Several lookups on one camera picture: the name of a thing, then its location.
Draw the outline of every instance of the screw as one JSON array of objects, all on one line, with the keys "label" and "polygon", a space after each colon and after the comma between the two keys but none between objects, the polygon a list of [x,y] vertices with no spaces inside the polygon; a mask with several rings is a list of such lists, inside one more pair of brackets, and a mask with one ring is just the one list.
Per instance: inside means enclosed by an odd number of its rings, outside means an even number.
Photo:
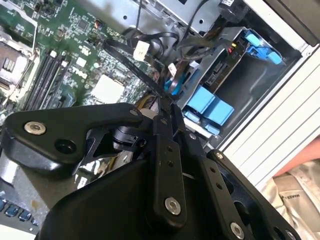
[{"label": "screw", "polygon": [[165,124],[165,125],[167,125],[168,124],[168,122],[165,120],[165,119],[161,119],[161,122],[163,123],[163,124]]},{"label": "screw", "polygon": [[138,116],[138,113],[137,113],[135,110],[130,110],[130,113],[131,113],[132,115]]},{"label": "screw", "polygon": [[190,138],[192,138],[193,140],[196,140],[196,139],[197,139],[196,135],[194,135],[193,133],[190,133],[189,136],[190,136]]},{"label": "screw", "polygon": [[181,206],[177,200],[173,197],[168,197],[164,201],[165,208],[172,214],[172,215],[179,215],[181,213]]},{"label": "screw", "polygon": [[32,135],[42,135],[46,132],[46,126],[37,121],[30,121],[24,125],[24,130]]},{"label": "screw", "polygon": [[139,140],[138,143],[137,143],[137,145],[138,145],[140,148],[144,147],[146,144],[147,144],[147,141],[144,140],[144,139]]},{"label": "screw", "polygon": [[216,152],[215,155],[220,160],[224,159],[224,156],[220,152]]},{"label": "screw", "polygon": [[288,229],[286,229],[285,231],[286,231],[286,234],[288,234],[288,236],[290,237],[291,240],[296,240],[296,237],[292,232],[290,232]]},{"label": "screw", "polygon": [[245,239],[245,233],[242,228],[235,222],[230,224],[231,231],[238,239]]}]

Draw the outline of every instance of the black plastic bracket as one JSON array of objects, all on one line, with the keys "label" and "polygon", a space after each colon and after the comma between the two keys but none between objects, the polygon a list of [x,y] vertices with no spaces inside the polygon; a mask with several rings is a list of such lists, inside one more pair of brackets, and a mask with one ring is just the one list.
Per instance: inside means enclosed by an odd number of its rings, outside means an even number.
[{"label": "black plastic bracket", "polygon": [[236,206],[242,222],[250,226],[255,239],[291,240],[288,232],[294,235],[295,239],[300,239],[292,226],[222,152],[212,150],[207,157],[213,161],[207,163],[206,169],[209,167],[217,173],[221,172],[223,180],[229,183],[227,188],[232,197],[231,204]]},{"label": "black plastic bracket", "polygon": [[[89,130],[138,127],[142,120],[140,111],[128,103],[22,111],[5,120],[1,145],[12,161],[64,178],[73,175],[81,164]],[[24,129],[28,122],[43,124],[45,133],[28,133]]]},{"label": "black plastic bracket", "polygon": [[173,141],[170,118],[154,117],[151,145],[147,222],[162,231],[181,229],[187,222],[187,207],[180,148]]}]

